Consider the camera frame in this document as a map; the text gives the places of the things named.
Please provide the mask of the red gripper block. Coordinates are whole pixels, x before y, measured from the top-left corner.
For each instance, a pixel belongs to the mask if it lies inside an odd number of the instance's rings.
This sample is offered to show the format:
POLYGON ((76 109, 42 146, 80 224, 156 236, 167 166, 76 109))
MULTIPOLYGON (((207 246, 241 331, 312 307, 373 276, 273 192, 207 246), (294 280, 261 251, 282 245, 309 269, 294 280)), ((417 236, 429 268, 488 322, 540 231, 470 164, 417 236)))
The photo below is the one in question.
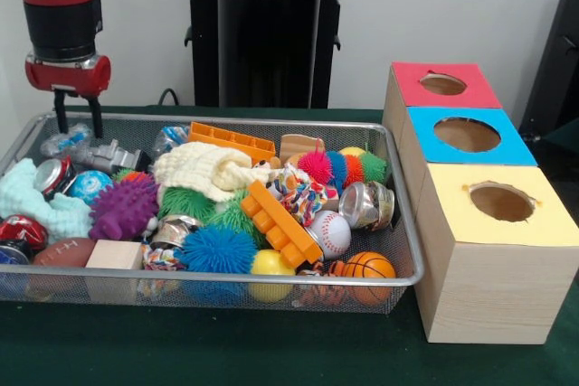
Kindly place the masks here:
POLYGON ((84 97, 89 104, 96 138, 103 138, 101 106, 98 96, 109 86, 111 62, 107 56, 95 54, 84 61, 42 61, 33 53, 26 57, 25 74, 38 90, 54 91, 54 111, 59 132, 69 131, 64 100, 66 92, 84 97))

